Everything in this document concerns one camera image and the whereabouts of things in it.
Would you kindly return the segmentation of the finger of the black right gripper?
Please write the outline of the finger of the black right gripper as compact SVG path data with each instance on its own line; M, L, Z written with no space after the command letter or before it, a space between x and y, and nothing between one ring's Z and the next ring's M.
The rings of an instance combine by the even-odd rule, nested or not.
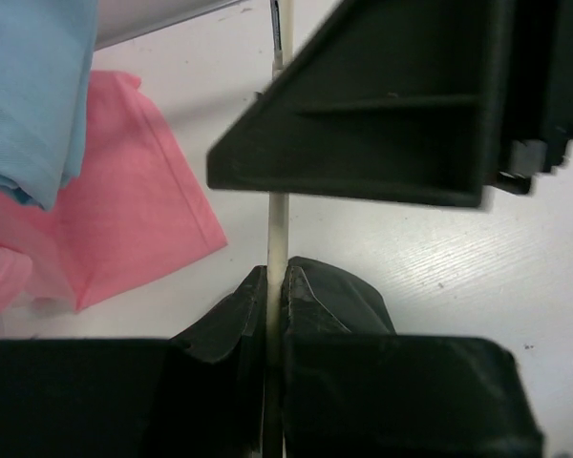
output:
M215 190L479 207L507 1L345 1L207 156Z

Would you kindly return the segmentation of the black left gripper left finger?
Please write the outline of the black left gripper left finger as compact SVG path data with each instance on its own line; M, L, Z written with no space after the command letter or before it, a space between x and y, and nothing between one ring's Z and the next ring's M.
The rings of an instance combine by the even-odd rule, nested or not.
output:
M0 341L0 457L246 457L259 444L266 272L170 339Z

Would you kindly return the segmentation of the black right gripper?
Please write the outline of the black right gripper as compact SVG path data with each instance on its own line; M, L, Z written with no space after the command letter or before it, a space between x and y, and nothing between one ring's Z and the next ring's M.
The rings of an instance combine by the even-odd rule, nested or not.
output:
M573 144L573 0L516 4L495 187L528 195Z

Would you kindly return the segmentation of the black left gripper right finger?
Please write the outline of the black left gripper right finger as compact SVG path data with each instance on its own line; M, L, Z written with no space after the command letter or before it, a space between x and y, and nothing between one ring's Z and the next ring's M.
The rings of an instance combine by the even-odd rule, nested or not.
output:
M282 295L290 457L540 457L544 437L510 351L395 331L366 281L303 257Z

